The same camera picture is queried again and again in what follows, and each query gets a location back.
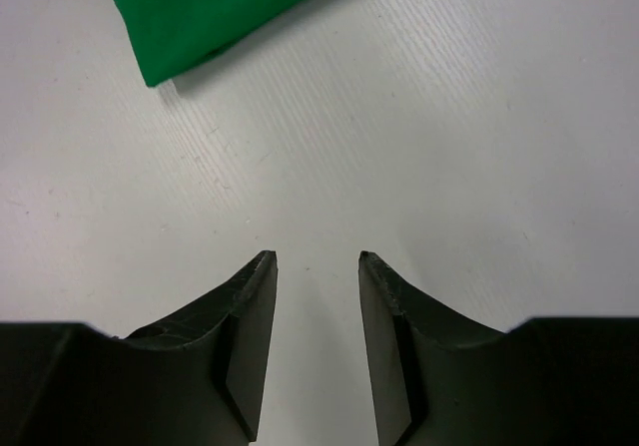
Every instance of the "green cloth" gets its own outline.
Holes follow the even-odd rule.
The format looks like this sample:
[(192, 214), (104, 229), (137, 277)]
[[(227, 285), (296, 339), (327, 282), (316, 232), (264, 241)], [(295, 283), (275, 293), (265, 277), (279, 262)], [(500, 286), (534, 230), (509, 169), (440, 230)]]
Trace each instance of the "green cloth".
[(219, 55), (301, 0), (114, 0), (146, 84)]

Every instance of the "green fabric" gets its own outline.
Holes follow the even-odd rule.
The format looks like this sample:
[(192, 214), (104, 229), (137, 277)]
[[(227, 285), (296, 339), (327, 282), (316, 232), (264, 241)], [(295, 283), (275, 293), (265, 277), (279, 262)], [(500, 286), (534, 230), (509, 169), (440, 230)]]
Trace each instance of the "green fabric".
[(114, 0), (150, 87), (215, 57), (301, 0)]

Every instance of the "white surface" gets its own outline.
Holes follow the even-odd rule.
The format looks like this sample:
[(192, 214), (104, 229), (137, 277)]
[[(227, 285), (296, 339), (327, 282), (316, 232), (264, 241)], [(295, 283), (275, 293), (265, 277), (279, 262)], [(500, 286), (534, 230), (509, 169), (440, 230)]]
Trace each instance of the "white surface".
[(311, 0), (144, 87), (0, 0), (0, 317), (126, 334), (280, 259), (259, 445), (375, 444), (359, 251), (473, 318), (639, 313), (639, 0)]

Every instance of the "black plastic part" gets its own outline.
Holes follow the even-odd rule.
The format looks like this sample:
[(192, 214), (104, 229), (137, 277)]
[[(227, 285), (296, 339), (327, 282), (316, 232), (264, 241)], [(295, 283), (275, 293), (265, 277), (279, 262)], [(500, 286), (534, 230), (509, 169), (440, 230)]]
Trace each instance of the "black plastic part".
[(504, 334), (368, 252), (359, 288), (380, 446), (637, 442), (639, 319), (534, 318)]
[(84, 324), (0, 324), (0, 444), (255, 441), (277, 274), (263, 251), (126, 339)]

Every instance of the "textured white surface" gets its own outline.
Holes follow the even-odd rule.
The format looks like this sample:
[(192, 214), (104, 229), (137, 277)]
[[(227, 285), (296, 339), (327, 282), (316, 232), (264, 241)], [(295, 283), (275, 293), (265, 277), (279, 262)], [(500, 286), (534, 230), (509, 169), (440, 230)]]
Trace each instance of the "textured white surface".
[(260, 445), (375, 444), (356, 261), (473, 318), (639, 313), (639, 0), (311, 0), (144, 87), (0, 0), (0, 317), (126, 334), (280, 259)]

